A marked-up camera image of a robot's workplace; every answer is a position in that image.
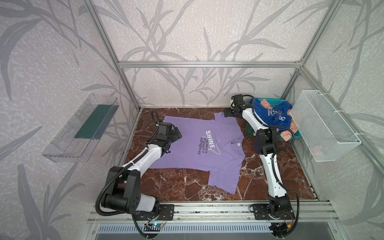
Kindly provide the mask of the purple t-shirt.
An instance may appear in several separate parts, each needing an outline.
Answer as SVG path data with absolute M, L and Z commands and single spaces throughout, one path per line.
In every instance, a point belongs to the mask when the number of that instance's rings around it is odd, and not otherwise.
M 208 184 L 235 194 L 245 159 L 245 138 L 237 119 L 215 113 L 213 120 L 166 116 L 181 132 L 170 153 L 155 161 L 152 169 L 192 169 L 209 172 Z

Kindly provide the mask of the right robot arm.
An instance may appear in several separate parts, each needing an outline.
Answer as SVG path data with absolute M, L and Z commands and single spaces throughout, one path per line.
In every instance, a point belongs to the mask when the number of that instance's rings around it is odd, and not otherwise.
M 291 214 L 296 220 L 299 217 L 300 198 L 296 191 L 284 186 L 277 161 L 278 130 L 289 130 L 285 127 L 270 126 L 256 113 L 257 100 L 251 95 L 234 95 L 231 106 L 224 111 L 225 117 L 244 119 L 255 131 L 254 148 L 262 160 L 269 188 L 269 204 L 267 216 L 271 219 L 281 219 Z

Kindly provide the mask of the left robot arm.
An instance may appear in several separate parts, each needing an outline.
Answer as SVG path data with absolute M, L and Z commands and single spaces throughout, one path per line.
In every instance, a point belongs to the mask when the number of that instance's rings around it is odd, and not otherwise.
M 180 140 L 182 134 L 172 123 L 161 120 L 155 110 L 151 116 L 156 130 L 145 142 L 144 149 L 123 166 L 110 168 L 106 184 L 95 203 L 100 216 L 143 213 L 156 217 L 160 214 L 159 200 L 142 194 L 141 178 L 155 161 L 171 152 L 171 144 Z

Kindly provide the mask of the green t-shirt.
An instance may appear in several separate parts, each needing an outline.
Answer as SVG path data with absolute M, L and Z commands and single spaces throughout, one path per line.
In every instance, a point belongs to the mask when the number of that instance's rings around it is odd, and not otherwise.
M 281 133 L 279 132 L 279 129 L 278 128 L 273 128 L 273 129 L 275 129 L 278 132 L 278 141 L 284 142 L 285 140 L 282 138 Z M 253 138 L 256 136 L 256 132 L 248 122 L 246 122 L 246 133 L 249 138 Z

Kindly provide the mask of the teal plastic basket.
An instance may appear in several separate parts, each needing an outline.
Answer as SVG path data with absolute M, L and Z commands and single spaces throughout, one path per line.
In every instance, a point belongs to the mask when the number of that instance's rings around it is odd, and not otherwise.
M 288 104 L 287 101 L 285 101 L 285 100 L 279 100 L 279 99 L 259 99 L 259 101 L 261 102 L 261 105 L 262 105 L 263 107 L 266 107 L 267 109 L 276 108 L 277 106 L 279 106 L 279 105 L 281 105 L 281 104 L 284 105 L 285 103 Z M 300 133 L 300 131 L 299 131 L 299 129 L 298 129 L 298 127 L 296 126 L 296 124 L 295 124 L 294 121 L 292 121 L 292 125 L 291 125 L 290 129 L 295 133 L 295 137 L 296 137 L 296 138 L 299 139 L 299 138 L 302 137 L 302 135 L 301 135 L 301 133 Z M 283 134 L 282 137 L 279 137 L 279 140 L 280 140 L 280 141 L 287 141 L 288 133 L 289 133 L 289 132 L 287 132 L 286 134 Z

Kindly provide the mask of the blue t-shirt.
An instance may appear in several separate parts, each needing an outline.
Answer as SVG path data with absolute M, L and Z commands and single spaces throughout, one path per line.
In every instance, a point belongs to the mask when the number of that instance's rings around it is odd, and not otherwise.
M 292 105 L 288 102 L 284 105 L 281 104 L 276 108 L 267 109 L 261 105 L 259 99 L 256 99 L 256 103 L 253 104 L 254 99 L 249 101 L 251 107 L 254 107 L 256 114 L 259 118 L 269 126 L 278 126 L 284 128 L 290 128 L 292 117 L 289 114 L 289 111 L 293 108 Z

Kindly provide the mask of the pink t-shirt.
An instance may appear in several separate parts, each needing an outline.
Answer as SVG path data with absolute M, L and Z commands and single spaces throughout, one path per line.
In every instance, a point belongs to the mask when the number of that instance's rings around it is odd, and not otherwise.
M 290 129 L 290 131 L 288 131 L 286 129 L 279 129 L 279 132 L 281 133 L 281 136 L 283 136 L 283 134 L 286 134 L 287 132 L 289 132 L 288 136 L 287 136 L 287 141 L 293 137 L 293 134 L 295 134 L 291 129 Z

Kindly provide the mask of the clear plastic tray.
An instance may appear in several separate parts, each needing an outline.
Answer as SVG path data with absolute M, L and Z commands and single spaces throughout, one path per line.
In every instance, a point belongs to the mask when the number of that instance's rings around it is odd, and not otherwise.
M 89 94 L 42 156 L 54 163 L 86 163 L 120 104 L 117 97 Z

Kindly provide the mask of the left circuit board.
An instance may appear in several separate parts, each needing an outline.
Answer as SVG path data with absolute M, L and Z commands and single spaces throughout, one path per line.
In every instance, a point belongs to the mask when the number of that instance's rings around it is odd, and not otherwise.
M 160 232 L 166 225 L 166 222 L 154 222 L 144 224 L 144 230 L 146 232 Z

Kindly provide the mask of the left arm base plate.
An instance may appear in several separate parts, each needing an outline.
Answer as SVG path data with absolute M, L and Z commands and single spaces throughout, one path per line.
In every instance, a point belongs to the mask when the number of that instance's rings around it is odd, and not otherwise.
M 173 204 L 159 204 L 155 206 L 155 210 L 152 212 L 140 211 L 134 214 L 137 221 L 148 221 L 155 218 L 161 221 L 172 221 L 175 213 L 175 205 Z

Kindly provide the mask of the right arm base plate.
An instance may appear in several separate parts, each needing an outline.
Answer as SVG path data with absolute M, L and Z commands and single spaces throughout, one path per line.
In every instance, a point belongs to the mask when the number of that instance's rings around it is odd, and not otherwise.
M 283 209 L 282 212 L 275 215 L 269 210 L 269 204 L 252 204 L 249 206 L 249 211 L 254 214 L 255 220 L 295 220 L 295 211 L 291 206 Z

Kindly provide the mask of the aluminium front rail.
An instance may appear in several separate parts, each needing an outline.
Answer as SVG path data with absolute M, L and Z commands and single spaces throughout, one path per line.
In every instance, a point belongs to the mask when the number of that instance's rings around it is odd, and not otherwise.
M 256 222 L 251 211 L 254 202 L 170 202 L 172 210 L 160 214 L 170 223 L 250 223 Z M 299 222 L 339 222 L 330 202 L 301 201 Z

